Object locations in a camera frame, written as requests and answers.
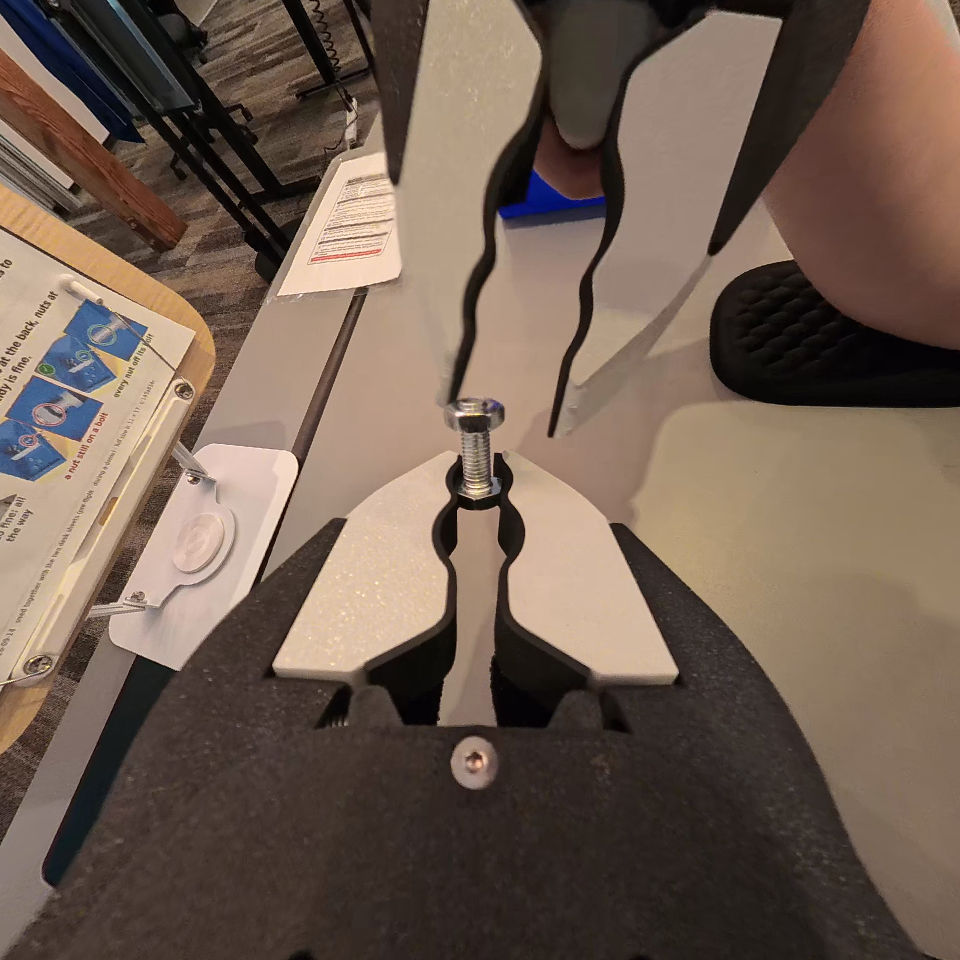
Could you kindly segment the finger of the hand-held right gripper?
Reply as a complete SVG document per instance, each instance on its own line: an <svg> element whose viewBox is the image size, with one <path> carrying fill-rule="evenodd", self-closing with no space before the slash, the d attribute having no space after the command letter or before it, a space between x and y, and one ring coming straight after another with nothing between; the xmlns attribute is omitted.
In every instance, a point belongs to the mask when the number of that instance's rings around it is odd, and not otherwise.
<svg viewBox="0 0 960 960"><path fill-rule="evenodd" d="M521 2L430 2L395 187L401 280L416 295L437 376L461 396L498 208L525 166L545 55Z"/></svg>
<svg viewBox="0 0 960 960"><path fill-rule="evenodd" d="M606 220L548 434L611 401L702 279L784 20L709 10L631 68L602 155Z"/></svg>

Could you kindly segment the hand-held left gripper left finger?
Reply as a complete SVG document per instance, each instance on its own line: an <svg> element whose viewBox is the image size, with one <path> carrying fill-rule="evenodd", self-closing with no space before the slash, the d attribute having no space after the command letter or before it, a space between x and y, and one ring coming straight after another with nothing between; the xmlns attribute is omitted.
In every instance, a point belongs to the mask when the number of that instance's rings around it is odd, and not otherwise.
<svg viewBox="0 0 960 960"><path fill-rule="evenodd" d="M406 724L438 724L457 648L459 476L459 457L440 453L349 513L272 662L276 676L380 687Z"/></svg>

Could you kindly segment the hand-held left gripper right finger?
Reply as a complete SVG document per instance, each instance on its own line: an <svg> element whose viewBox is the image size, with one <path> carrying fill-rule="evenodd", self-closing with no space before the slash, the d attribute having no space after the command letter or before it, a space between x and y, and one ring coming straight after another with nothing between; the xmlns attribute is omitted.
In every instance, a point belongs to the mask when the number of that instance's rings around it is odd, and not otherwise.
<svg viewBox="0 0 960 960"><path fill-rule="evenodd" d="M501 726L544 727L575 691L670 687L680 676L614 526L515 451L500 481L490 690Z"/></svg>

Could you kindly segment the blue plastic bin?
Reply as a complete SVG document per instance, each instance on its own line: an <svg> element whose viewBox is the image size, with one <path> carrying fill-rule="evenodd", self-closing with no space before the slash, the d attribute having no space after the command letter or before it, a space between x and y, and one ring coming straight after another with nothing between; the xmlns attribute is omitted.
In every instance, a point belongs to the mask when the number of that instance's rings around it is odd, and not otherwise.
<svg viewBox="0 0 960 960"><path fill-rule="evenodd" d="M532 170L523 198L517 202L503 204L498 208L500 217L505 221L564 221L579 217L594 217L606 212L606 199L567 198L556 191L536 170Z"/></svg>

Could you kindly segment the silver hex bolt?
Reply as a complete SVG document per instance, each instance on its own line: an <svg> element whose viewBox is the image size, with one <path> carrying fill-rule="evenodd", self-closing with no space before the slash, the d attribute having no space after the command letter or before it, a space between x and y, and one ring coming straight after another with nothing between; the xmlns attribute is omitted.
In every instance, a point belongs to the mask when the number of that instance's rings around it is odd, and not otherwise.
<svg viewBox="0 0 960 960"><path fill-rule="evenodd" d="M490 433L490 429L485 428L461 434L461 456L454 473L454 492L462 510L477 512L499 506L502 481L495 473Z"/></svg>

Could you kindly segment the silver hex nut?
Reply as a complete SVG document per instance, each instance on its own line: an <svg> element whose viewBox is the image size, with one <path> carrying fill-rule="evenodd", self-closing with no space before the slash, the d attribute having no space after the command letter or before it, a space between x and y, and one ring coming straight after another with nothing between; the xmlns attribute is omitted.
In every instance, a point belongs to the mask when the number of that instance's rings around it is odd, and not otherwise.
<svg viewBox="0 0 960 960"><path fill-rule="evenodd" d="M443 409L446 425L461 435L488 434L505 420L505 408L487 397L462 397Z"/></svg>

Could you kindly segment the black elbow rest pad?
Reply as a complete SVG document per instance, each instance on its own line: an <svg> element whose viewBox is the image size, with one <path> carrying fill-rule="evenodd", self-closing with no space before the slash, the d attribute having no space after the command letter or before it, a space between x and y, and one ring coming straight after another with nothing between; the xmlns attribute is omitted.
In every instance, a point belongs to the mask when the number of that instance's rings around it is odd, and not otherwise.
<svg viewBox="0 0 960 960"><path fill-rule="evenodd" d="M717 297L709 359L754 402L868 409L959 406L957 350L911 342L842 314L794 261L748 270Z"/></svg>

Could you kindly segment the person's right hand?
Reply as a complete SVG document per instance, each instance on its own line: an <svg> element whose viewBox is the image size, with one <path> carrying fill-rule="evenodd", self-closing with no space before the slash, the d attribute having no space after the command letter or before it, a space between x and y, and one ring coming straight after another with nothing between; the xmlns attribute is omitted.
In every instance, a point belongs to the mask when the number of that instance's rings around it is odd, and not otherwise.
<svg viewBox="0 0 960 960"><path fill-rule="evenodd" d="M553 116L543 117L534 155L534 171L563 197L572 201L600 198L602 148L575 149L563 138Z"/></svg>

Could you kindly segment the wooden document stand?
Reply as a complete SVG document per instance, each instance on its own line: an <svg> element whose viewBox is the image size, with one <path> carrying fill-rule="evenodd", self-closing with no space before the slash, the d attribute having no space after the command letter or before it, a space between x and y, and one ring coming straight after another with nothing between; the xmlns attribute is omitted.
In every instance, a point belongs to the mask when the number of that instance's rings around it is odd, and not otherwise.
<svg viewBox="0 0 960 960"><path fill-rule="evenodd" d="M6 753L40 712L86 620L134 615L152 642L179 612L186 594L214 600L214 611L221 614L238 602L253 585L255 561L265 558L297 469L291 453L213 444L195 454L181 443L215 361L208 325L181 295L6 187L2 229L61 263L59 282L73 297L102 296L126 316L138 307L194 334L51 605L16 666L2 669L1 750ZM133 573L133 585L146 591L96 606L128 531L170 459L181 469L172 513L163 516L147 547L145 572Z"/></svg>

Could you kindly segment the white paper sheet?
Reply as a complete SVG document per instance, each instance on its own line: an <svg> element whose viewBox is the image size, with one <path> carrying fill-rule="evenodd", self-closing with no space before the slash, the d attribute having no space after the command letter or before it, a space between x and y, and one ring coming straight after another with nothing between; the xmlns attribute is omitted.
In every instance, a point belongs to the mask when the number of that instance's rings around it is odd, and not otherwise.
<svg viewBox="0 0 960 960"><path fill-rule="evenodd" d="M385 150L339 154L294 234L266 302L397 281L402 255L396 210Z"/></svg>

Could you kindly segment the black round stand base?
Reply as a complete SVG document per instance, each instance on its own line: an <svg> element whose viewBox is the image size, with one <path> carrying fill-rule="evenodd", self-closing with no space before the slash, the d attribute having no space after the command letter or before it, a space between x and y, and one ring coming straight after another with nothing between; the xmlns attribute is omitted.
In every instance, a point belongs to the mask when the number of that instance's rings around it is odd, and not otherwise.
<svg viewBox="0 0 960 960"><path fill-rule="evenodd" d="M266 284L271 284L278 273L287 270L293 261L297 244L293 242L294 237L292 235L287 239L291 242L286 249L281 250L273 242L270 242L263 249L258 249L255 254L253 269Z"/></svg>

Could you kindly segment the black metal rolling stand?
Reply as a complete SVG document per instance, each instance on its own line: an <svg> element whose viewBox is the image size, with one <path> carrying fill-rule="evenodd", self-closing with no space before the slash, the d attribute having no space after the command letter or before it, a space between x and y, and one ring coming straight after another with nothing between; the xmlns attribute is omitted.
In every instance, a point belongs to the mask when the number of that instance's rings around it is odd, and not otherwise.
<svg viewBox="0 0 960 960"><path fill-rule="evenodd" d="M147 2L44 2L57 29L139 120L169 148L174 175L193 177L239 228L256 254L270 242L286 250L267 205L291 199L310 180L284 183L258 150L253 115L225 105L202 78L204 34L179 13L159 17Z"/></svg>

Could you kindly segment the instruction board on stand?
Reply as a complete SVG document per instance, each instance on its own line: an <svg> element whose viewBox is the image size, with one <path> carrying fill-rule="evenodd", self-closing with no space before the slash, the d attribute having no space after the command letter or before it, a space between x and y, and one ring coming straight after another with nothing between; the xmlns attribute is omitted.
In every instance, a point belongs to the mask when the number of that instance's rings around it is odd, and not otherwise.
<svg viewBox="0 0 960 960"><path fill-rule="evenodd" d="M1 654L18 671L194 331L2 231Z"/></svg>

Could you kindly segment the wooden beam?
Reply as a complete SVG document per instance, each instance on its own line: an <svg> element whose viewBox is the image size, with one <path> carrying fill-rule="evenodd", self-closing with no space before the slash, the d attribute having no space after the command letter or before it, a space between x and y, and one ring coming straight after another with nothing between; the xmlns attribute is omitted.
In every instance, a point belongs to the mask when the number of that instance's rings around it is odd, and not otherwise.
<svg viewBox="0 0 960 960"><path fill-rule="evenodd" d="M169 251L183 239L186 222L5 52L1 117L151 247Z"/></svg>

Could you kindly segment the blue garment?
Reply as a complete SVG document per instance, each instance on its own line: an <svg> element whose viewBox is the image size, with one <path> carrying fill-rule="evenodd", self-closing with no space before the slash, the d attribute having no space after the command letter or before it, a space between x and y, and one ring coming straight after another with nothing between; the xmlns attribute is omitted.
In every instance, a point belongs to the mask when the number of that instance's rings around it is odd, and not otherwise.
<svg viewBox="0 0 960 960"><path fill-rule="evenodd" d="M116 140L144 143L131 110L33 1L2 1L1 16L39 63Z"/></svg>

